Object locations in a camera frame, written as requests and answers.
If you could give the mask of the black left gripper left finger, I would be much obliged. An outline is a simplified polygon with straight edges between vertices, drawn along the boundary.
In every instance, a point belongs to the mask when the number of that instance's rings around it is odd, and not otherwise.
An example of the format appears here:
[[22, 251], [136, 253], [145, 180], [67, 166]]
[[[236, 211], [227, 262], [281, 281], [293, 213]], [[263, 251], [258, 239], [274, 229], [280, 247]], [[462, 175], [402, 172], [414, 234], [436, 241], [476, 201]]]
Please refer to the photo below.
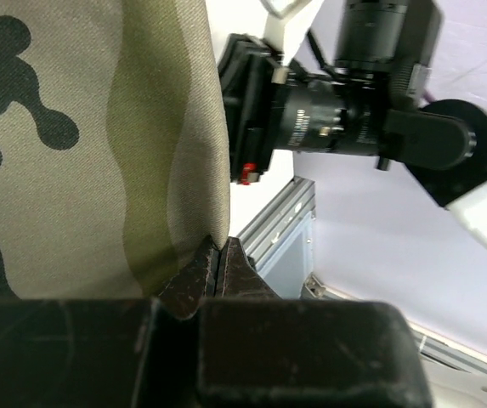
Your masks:
[[157, 298], [0, 300], [0, 407], [195, 407], [210, 240]]

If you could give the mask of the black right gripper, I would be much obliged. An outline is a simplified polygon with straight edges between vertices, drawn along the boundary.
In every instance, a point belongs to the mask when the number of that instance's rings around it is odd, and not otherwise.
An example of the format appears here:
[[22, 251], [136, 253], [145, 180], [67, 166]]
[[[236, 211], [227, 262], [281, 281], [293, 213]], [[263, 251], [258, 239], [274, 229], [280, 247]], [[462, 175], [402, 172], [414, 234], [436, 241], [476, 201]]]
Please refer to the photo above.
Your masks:
[[275, 150], [291, 151], [280, 122], [283, 86], [294, 77], [293, 64], [270, 44], [247, 34], [229, 35], [218, 63], [229, 135], [230, 181], [257, 183], [269, 170]]

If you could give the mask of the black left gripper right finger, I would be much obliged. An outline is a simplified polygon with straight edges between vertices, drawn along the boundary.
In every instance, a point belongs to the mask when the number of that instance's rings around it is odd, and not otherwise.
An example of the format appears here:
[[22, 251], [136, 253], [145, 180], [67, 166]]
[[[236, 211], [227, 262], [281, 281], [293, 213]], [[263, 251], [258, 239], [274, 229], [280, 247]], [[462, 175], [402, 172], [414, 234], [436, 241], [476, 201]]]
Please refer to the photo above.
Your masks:
[[236, 239], [198, 313], [205, 407], [429, 407], [411, 329], [382, 302], [281, 299]]

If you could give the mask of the olive yellow camouflage trousers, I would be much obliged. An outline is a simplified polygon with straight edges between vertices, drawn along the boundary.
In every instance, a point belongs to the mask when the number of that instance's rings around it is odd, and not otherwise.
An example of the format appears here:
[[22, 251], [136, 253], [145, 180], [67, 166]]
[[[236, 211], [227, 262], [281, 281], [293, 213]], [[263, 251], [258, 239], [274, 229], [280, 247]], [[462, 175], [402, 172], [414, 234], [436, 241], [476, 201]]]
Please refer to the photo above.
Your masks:
[[157, 293], [229, 233], [202, 1], [0, 1], [0, 299]]

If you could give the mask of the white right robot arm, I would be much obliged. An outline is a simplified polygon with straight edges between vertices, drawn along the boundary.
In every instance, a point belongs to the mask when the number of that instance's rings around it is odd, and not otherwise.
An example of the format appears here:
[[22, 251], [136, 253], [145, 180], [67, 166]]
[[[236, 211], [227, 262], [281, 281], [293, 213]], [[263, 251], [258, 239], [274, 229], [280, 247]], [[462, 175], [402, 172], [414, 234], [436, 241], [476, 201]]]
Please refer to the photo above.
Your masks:
[[218, 63], [230, 178], [256, 183], [275, 150], [402, 163], [487, 249], [487, 111], [432, 100], [434, 1], [347, 1], [327, 60], [311, 1], [268, 1], [263, 35], [233, 33]]

